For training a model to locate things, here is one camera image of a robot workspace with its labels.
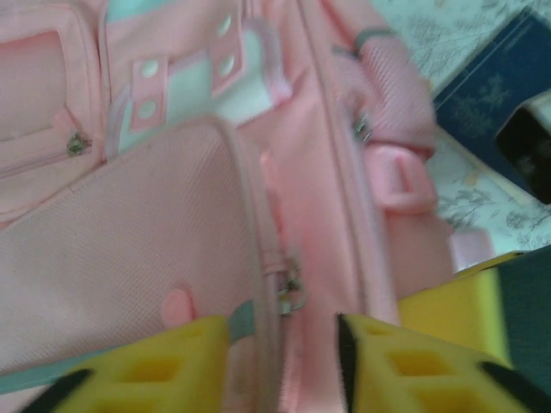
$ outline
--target pink button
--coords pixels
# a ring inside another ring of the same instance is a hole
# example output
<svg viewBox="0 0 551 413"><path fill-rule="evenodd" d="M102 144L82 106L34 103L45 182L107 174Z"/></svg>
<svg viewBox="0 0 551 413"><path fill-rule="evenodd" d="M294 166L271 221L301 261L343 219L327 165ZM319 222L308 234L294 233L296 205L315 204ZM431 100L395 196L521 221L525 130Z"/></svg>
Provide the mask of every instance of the pink button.
<svg viewBox="0 0 551 413"><path fill-rule="evenodd" d="M175 329L193 321L195 308L189 291L182 288L170 291L161 307L161 318L167 329Z"/></svg>

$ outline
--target teal strip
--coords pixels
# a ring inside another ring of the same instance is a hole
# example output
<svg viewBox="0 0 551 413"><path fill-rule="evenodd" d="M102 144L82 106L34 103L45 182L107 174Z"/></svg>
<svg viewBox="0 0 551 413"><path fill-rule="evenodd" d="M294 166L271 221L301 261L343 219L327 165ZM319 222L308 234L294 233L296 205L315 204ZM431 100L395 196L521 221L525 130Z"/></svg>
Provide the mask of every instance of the teal strip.
<svg viewBox="0 0 551 413"><path fill-rule="evenodd" d="M332 51L333 54L337 54L339 56L345 56L345 57L351 58L351 59L358 59L357 54L355 54L354 52L351 52L350 50L347 50L347 49L345 49L344 47L341 47L341 46L334 45L331 48L331 51Z"/></svg>
<svg viewBox="0 0 551 413"><path fill-rule="evenodd" d="M112 348L109 350L97 351L95 353L79 355L78 357L72 357L45 366L31 368L24 372L0 376L0 394L30 389L38 385L50 385L73 367L110 350L112 350Z"/></svg>
<svg viewBox="0 0 551 413"><path fill-rule="evenodd" d="M249 300L240 305L228 318L227 322L232 344L244 337L254 335L255 314L252 301ZM23 372L0 376L0 394L25 390L38 385L50 385L73 367L113 349L115 348L72 357L45 366L30 368Z"/></svg>
<svg viewBox="0 0 551 413"><path fill-rule="evenodd" d="M396 32L394 32L391 28L366 28L356 36L354 39L354 46L357 51L360 51L362 50L363 45L365 45L365 42L372 37L394 37L395 35Z"/></svg>
<svg viewBox="0 0 551 413"><path fill-rule="evenodd" d="M112 23L126 20L174 2L175 0L111 0L106 21Z"/></svg>
<svg viewBox="0 0 551 413"><path fill-rule="evenodd" d="M255 311L252 301L240 305L227 320L232 344L255 334Z"/></svg>

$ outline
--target white snap button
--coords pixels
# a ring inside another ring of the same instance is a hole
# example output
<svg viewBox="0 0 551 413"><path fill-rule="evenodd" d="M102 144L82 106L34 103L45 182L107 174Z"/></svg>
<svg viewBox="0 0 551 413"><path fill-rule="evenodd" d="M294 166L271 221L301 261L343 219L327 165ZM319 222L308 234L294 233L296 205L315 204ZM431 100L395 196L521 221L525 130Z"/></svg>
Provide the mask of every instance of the white snap button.
<svg viewBox="0 0 551 413"><path fill-rule="evenodd" d="M222 37L230 29L232 25L232 15L228 15L226 19L218 26L218 36Z"/></svg>
<svg viewBox="0 0 551 413"><path fill-rule="evenodd" d="M149 119L155 112L157 112L157 103L155 101L147 101L139 107L138 116L141 119Z"/></svg>
<svg viewBox="0 0 551 413"><path fill-rule="evenodd" d="M141 76L143 77L154 77L158 71L158 61L147 60L141 66Z"/></svg>
<svg viewBox="0 0 551 413"><path fill-rule="evenodd" d="M235 65L235 58L233 56L228 56L220 62L218 66L218 73L220 77L226 77L232 72L233 65Z"/></svg>

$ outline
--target metal zipper pull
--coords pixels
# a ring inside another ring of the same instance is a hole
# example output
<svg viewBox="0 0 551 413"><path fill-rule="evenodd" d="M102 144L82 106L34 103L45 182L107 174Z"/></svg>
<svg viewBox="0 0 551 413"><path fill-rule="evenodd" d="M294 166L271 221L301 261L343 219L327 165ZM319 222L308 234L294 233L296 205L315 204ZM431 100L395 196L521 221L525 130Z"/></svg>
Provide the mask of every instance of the metal zipper pull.
<svg viewBox="0 0 551 413"><path fill-rule="evenodd" d="M87 140L82 133L73 133L66 146L67 155L78 157L91 147L91 142Z"/></svg>
<svg viewBox="0 0 551 413"><path fill-rule="evenodd" d="M371 129L371 125L369 125L368 116L366 114L358 116L358 120L354 123L353 129L354 136L357 140L364 144L369 142L373 130Z"/></svg>
<svg viewBox="0 0 551 413"><path fill-rule="evenodd" d="M298 263L292 262L292 268L288 271L283 288L279 292L282 316L292 315L306 303L306 289L299 275L300 267Z"/></svg>

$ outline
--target pink mesh fabric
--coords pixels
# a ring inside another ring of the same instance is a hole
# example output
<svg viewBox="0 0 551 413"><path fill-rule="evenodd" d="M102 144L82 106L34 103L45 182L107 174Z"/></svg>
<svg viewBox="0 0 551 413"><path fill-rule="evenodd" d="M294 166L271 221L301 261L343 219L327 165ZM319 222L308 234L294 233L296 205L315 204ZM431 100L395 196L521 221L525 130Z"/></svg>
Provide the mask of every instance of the pink mesh fabric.
<svg viewBox="0 0 551 413"><path fill-rule="evenodd" d="M161 133L0 232L0 373L155 334L173 287L197 317L251 298L257 229L221 130Z"/></svg>
<svg viewBox="0 0 551 413"><path fill-rule="evenodd" d="M374 139L432 149L436 123L430 93L403 42L374 36L360 58L375 91Z"/></svg>
<svg viewBox="0 0 551 413"><path fill-rule="evenodd" d="M356 110L365 105L375 105L375 89L368 82L360 62L352 55L339 52L335 55L335 68L341 87L344 88L344 99L350 109Z"/></svg>

